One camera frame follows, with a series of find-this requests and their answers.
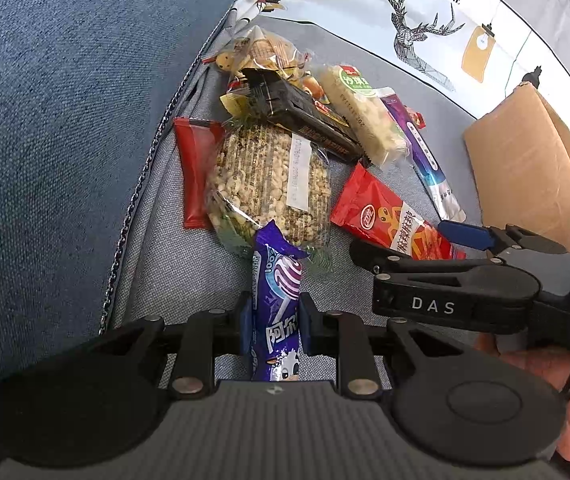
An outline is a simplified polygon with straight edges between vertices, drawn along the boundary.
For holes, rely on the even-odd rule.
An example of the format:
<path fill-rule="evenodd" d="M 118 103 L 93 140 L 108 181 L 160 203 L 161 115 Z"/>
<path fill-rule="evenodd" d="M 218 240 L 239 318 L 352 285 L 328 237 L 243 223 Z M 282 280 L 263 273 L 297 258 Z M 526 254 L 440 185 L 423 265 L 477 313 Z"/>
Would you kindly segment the purple white snack sachet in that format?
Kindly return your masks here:
<path fill-rule="evenodd" d="M 454 196 L 445 173 L 433 152 L 430 151 L 421 130 L 415 127 L 397 93 L 389 87 L 375 89 L 374 93 L 385 105 L 386 110 L 395 119 L 409 141 L 415 174 L 430 196 L 439 219 L 464 222 L 466 220 L 465 211 Z"/>

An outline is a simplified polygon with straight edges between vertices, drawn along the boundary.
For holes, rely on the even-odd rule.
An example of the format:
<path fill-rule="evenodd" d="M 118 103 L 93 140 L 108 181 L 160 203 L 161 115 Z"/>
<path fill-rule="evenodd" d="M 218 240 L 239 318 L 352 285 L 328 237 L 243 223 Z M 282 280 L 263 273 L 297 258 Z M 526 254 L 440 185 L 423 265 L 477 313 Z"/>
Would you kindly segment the purple lollipop candy pack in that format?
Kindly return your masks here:
<path fill-rule="evenodd" d="M 307 254 L 270 221 L 253 239 L 253 379 L 299 378 L 298 307 Z"/>

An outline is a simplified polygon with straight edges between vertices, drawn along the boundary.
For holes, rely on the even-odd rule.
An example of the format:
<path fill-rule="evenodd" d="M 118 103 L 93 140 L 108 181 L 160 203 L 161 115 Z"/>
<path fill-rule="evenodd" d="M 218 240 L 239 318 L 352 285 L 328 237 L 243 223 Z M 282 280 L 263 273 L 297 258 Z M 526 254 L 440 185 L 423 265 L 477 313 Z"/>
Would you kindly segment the red snack bag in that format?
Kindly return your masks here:
<path fill-rule="evenodd" d="M 465 252 L 361 164 L 352 170 L 329 218 L 360 240 L 415 260 L 466 258 Z"/>

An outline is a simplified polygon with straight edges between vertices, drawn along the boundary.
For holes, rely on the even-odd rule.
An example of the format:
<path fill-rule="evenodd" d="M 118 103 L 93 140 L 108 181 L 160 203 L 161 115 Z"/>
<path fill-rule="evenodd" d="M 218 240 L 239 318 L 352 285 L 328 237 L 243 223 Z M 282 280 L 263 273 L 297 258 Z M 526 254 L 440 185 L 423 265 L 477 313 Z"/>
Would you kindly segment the small red peanut candy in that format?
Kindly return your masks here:
<path fill-rule="evenodd" d="M 422 130 L 426 127 L 425 120 L 421 113 L 417 112 L 416 110 L 413 110 L 413 108 L 411 108 L 410 106 L 405 106 L 404 109 L 413 120 L 416 128 Z"/>

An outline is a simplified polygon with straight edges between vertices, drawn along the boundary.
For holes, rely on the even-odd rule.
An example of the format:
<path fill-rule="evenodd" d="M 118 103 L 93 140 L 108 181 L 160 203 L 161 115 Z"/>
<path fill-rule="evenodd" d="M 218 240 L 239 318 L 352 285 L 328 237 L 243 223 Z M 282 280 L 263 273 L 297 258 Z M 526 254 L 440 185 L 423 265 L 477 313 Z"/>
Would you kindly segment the green sachima cake pack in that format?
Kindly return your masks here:
<path fill-rule="evenodd" d="M 317 72 L 317 80 L 374 166 L 383 169 L 389 162 L 410 154 L 410 146 L 396 120 L 355 66 L 323 65 Z"/>

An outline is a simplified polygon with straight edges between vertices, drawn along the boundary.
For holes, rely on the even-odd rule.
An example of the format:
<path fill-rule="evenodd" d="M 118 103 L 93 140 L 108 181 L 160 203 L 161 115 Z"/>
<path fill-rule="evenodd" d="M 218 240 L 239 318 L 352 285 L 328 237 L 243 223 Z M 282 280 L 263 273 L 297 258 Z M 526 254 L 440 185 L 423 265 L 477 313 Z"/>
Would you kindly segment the round peanut brittle pack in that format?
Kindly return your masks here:
<path fill-rule="evenodd" d="M 332 189 L 325 151 L 260 120 L 231 119 L 223 128 L 205 198 L 220 243 L 249 257 L 257 231 L 274 222 L 311 262 L 328 263 Z"/>

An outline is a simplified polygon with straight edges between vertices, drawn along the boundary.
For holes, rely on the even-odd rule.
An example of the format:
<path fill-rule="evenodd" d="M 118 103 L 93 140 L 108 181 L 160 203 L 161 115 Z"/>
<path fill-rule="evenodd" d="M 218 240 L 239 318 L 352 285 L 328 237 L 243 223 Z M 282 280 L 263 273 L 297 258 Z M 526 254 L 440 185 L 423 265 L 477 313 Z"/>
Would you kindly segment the dark red snack stick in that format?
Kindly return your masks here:
<path fill-rule="evenodd" d="M 183 174 L 183 226 L 210 229 L 205 207 L 206 177 L 225 130 L 213 120 L 177 117 L 173 119 Z"/>

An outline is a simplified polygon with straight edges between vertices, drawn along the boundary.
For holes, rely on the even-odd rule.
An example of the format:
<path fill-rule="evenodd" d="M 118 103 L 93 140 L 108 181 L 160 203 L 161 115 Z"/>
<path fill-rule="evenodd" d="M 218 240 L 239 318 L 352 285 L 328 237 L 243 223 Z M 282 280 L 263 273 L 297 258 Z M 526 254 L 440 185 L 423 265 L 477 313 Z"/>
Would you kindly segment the yellow orange snack pack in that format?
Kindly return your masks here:
<path fill-rule="evenodd" d="M 233 118 L 246 118 L 251 113 L 249 97 L 240 93 L 224 93 L 220 102 Z"/>

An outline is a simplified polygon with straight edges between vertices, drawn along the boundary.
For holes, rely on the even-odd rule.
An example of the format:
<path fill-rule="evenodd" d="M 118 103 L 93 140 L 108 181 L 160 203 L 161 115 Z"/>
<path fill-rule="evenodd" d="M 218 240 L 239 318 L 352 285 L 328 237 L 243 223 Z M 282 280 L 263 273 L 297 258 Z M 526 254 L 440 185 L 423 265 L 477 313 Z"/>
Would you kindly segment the black chocolate biscuit pack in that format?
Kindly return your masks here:
<path fill-rule="evenodd" d="M 273 70 L 243 70 L 249 87 L 249 105 L 261 117 L 299 134 L 343 162 L 356 162 L 363 148 L 345 118 L 311 94 L 295 87 Z"/>

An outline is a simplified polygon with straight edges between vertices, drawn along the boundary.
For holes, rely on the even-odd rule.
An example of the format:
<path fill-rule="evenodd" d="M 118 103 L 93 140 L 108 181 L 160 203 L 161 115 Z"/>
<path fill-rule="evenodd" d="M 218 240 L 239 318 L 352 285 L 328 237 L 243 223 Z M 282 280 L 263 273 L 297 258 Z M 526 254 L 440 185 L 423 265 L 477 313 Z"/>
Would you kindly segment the clear bag of candies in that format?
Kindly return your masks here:
<path fill-rule="evenodd" d="M 248 93 L 243 70 L 268 70 L 308 93 L 322 104 L 329 99 L 312 75 L 313 52 L 299 50 L 291 40 L 253 25 L 239 32 L 219 50 L 208 53 L 204 64 L 213 64 L 227 74 L 227 93 Z"/>

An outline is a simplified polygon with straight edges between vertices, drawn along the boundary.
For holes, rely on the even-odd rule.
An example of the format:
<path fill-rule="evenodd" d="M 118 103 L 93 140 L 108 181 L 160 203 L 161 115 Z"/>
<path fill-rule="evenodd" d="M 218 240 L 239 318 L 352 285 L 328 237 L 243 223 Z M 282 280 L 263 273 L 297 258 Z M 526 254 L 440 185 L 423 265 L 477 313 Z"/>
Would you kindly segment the cardboard box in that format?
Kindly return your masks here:
<path fill-rule="evenodd" d="M 485 226 L 520 226 L 570 252 L 570 128 L 529 82 L 463 132 Z"/>

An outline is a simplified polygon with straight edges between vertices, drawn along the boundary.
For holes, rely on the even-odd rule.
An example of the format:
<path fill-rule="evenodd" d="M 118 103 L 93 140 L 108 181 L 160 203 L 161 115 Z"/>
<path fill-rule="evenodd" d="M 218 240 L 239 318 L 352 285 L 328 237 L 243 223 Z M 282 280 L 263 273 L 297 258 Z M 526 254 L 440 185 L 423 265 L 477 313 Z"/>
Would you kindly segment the deer print sofa cover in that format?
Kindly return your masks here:
<path fill-rule="evenodd" d="M 483 0 L 515 16 L 513 44 L 499 44 L 491 54 L 486 80 L 454 77 L 449 87 L 432 84 L 381 50 L 390 30 L 372 24 L 377 39 L 370 46 L 354 34 L 327 29 L 314 21 L 307 0 L 284 0 L 283 18 L 261 18 L 326 61 L 350 61 L 377 84 L 396 89 L 405 104 L 427 120 L 426 139 L 444 164 L 454 194 L 468 220 L 482 214 L 462 134 L 476 118 L 492 110 L 535 67 L 542 70 L 543 96 L 570 127 L 570 0 Z M 114 292 L 109 323 L 119 326 L 148 314 L 180 321 L 210 304 L 229 304 L 245 284 L 241 259 L 228 254 L 203 230 L 185 229 L 183 180 L 172 127 L 155 135 L 114 258 Z"/>

